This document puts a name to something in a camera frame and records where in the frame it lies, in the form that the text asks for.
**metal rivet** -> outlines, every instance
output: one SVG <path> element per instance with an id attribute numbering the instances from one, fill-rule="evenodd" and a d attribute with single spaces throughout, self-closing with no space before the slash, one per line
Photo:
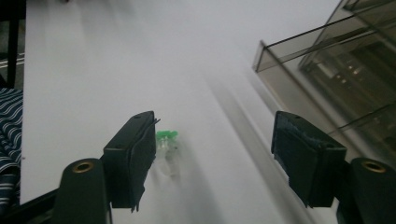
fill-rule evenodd
<path id="1" fill-rule="evenodd" d="M 85 173 L 93 168 L 93 163 L 90 161 L 82 161 L 73 167 L 74 173 Z"/>
<path id="2" fill-rule="evenodd" d="M 374 161 L 363 161 L 361 165 L 369 171 L 376 173 L 385 173 L 387 169 L 383 167 L 381 164 Z"/>

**green plastic piece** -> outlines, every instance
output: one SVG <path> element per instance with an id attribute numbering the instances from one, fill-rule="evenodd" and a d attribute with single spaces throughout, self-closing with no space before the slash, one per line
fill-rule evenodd
<path id="1" fill-rule="evenodd" d="M 176 131 L 158 131 L 157 138 L 176 138 L 178 132 Z"/>

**transparent plastic container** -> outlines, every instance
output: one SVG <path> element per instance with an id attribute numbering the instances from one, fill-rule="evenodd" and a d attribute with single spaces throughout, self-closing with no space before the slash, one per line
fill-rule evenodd
<path id="1" fill-rule="evenodd" d="M 164 175 L 178 175 L 177 132 L 158 131 L 156 162 Z"/>

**striped chair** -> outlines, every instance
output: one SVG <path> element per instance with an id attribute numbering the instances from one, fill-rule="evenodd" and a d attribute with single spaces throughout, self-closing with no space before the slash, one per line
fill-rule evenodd
<path id="1" fill-rule="evenodd" d="M 0 88 L 0 216 L 20 200 L 22 91 Z"/>

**white surface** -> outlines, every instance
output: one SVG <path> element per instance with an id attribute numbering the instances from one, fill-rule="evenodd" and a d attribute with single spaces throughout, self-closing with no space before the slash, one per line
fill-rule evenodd
<path id="1" fill-rule="evenodd" d="M 141 211 L 113 210 L 115 223 L 335 223 L 303 208 L 270 156 L 273 117 L 251 66 L 260 39 L 322 25 L 336 0 L 27 4 L 22 203 L 154 110 L 157 130 L 179 131 L 180 175 L 154 163 Z"/>

